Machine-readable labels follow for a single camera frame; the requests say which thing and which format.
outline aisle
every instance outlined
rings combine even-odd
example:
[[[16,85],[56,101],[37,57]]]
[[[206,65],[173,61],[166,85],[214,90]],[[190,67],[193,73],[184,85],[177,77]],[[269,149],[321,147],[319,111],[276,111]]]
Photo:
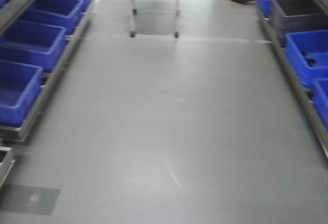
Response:
[[[3,224],[328,222],[328,164],[255,7],[101,0],[0,192]]]

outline chair leg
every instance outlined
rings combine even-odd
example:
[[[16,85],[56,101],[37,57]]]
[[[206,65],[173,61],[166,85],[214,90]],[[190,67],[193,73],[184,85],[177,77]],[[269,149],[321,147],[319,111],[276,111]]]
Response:
[[[134,0],[131,0],[131,5],[132,5],[132,13],[134,15],[136,15],[137,14],[137,8],[135,6],[135,1]]]
[[[176,14],[175,14],[175,31],[174,37],[179,38],[179,26],[180,26],[180,0],[176,0]]]
[[[131,2],[131,14],[130,14],[130,37],[134,38],[135,37],[135,23],[134,23],[134,15],[136,14],[136,9],[135,9],[135,3],[134,0],[130,0]]]

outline dark gray bin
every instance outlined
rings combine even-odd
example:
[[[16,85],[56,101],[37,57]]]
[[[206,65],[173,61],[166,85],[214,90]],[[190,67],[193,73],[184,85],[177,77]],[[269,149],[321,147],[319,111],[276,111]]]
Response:
[[[284,46],[287,33],[328,29],[328,16],[313,0],[272,0],[270,24]]]

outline shelf rack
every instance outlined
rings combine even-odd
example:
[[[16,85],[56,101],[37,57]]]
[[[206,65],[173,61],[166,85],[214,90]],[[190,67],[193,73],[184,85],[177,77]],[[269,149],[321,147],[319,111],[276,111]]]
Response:
[[[3,186],[12,166],[15,163],[14,155],[10,147],[0,146],[0,188]]]
[[[91,1],[88,9],[84,12],[84,15],[80,23],[77,25],[74,34],[70,35],[69,41],[67,41],[67,46],[59,58],[56,67],[51,73],[44,75],[44,77],[46,77],[45,85],[41,90],[38,98],[35,100],[22,125],[20,127],[8,127],[0,125],[0,138],[14,142],[23,142],[26,139],[38,115],[40,114],[42,107],[46,104],[47,99],[51,94],[51,90],[53,89],[55,83],[58,81],[61,70],[68,62],[76,43],[80,39],[82,32],[91,19],[93,8],[94,0]]]
[[[269,24],[269,20],[265,18],[264,14],[257,8],[257,14],[260,19],[260,24],[268,36],[269,40],[272,42],[272,48],[276,54],[276,59],[279,62],[281,68],[283,69],[299,103],[301,104],[315,134],[317,135],[319,142],[328,157],[328,131],[323,124],[321,117],[319,116],[317,110],[315,109],[312,101],[310,100],[310,93],[299,81],[292,65],[290,64],[288,58],[285,55],[285,49],[280,46],[280,43],[276,37],[274,30]]]
[[[313,1],[316,2],[326,14],[328,14],[328,0]],[[318,137],[326,156],[328,157],[328,130],[310,99],[311,93],[300,83],[293,67],[285,55],[285,49],[280,46],[274,30],[269,25],[269,20],[265,18],[259,7],[257,8],[257,14],[264,32],[272,42],[272,48],[276,54],[276,59],[283,69],[300,105],[304,110],[305,115],[307,116],[316,136]]]

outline gray floor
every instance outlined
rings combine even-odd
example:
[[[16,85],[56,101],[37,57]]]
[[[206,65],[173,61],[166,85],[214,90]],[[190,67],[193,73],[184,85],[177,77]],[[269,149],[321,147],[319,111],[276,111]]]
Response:
[[[252,6],[101,0],[1,191],[3,224],[328,223],[328,164]]]

